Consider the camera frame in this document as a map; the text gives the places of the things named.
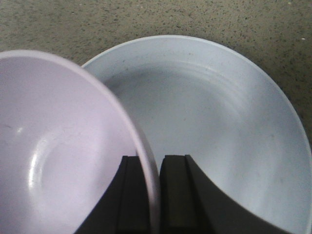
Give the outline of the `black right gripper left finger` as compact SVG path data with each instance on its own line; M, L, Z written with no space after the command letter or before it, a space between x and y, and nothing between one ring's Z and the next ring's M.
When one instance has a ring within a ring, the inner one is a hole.
M139 157L122 157L108 189L75 233L150 233L148 194Z

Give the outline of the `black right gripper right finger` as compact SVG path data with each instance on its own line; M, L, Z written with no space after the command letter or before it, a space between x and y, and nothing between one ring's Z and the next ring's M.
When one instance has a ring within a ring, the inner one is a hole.
M284 234L221 191L190 155L166 155L160 169L162 234Z

